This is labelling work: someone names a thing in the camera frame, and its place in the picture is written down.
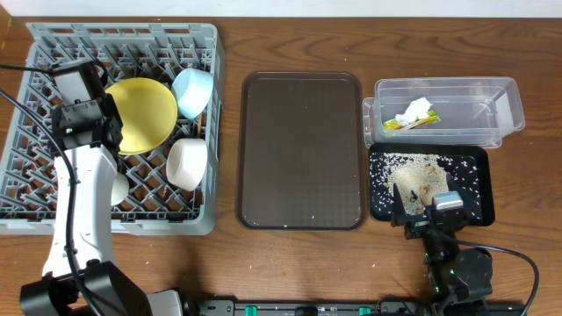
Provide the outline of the yellow plate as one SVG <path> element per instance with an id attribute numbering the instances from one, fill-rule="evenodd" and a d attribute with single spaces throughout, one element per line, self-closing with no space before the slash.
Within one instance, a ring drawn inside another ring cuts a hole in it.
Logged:
<path id="1" fill-rule="evenodd" d="M 177 101 L 171 91 L 153 79 L 136 77 L 105 90 L 122 119 L 119 153 L 144 154 L 164 143 L 177 122 Z"/>

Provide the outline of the white cup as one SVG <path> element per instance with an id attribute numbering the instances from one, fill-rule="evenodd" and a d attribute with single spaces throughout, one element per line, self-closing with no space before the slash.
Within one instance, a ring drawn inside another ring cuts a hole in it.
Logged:
<path id="1" fill-rule="evenodd" d="M 112 185 L 111 206 L 119 205 L 122 203 L 129 191 L 129 182 L 127 178 L 118 173 Z"/>

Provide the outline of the white paper napkin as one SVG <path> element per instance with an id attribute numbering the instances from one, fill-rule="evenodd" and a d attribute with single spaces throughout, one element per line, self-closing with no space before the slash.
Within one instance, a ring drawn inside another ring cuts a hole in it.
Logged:
<path id="1" fill-rule="evenodd" d="M 432 103 L 426 97 L 418 98 L 410 103 L 404 113 L 396 114 L 395 118 L 403 125 L 412 123 L 417 119 L 425 119 L 429 116 Z"/>

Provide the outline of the light blue bowl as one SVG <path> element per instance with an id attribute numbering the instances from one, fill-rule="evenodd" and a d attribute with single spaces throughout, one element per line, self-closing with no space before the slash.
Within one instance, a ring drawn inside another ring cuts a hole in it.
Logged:
<path id="1" fill-rule="evenodd" d="M 171 86 L 179 113 L 187 119 L 196 118 L 212 98 L 213 86 L 211 73 L 197 68 L 182 70 Z"/>

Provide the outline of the pink white bowl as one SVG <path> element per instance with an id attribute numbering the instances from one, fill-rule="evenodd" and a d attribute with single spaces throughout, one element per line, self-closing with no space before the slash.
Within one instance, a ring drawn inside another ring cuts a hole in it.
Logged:
<path id="1" fill-rule="evenodd" d="M 204 140 L 177 140 L 169 151 L 166 163 L 168 181 L 183 190 L 194 191 L 203 179 L 207 160 Z"/>

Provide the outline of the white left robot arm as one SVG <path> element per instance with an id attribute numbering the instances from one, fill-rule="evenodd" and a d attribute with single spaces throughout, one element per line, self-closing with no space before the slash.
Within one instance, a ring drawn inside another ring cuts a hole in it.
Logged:
<path id="1" fill-rule="evenodd" d="M 51 124 L 18 108 L 47 136 L 57 176 L 55 229 L 42 278 L 22 286 L 26 315 L 181 315 L 175 290 L 146 294 L 116 264 L 112 245 L 112 186 L 123 122 L 104 90 L 99 60 L 50 68 L 62 103 Z"/>

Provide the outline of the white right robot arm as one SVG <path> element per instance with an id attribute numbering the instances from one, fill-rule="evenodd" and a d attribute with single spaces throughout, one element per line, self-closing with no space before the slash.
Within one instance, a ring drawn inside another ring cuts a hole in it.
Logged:
<path id="1" fill-rule="evenodd" d="M 476 247 L 462 250 L 455 232 L 470 225 L 476 216 L 473 199 L 446 176 L 448 190 L 432 198 L 423 213 L 408 215 L 399 187 L 393 186 L 392 226 L 402 226 L 407 240 L 422 240 L 429 281 L 436 289 L 424 311 L 444 315 L 454 305 L 482 302 L 492 290 L 492 256 Z"/>

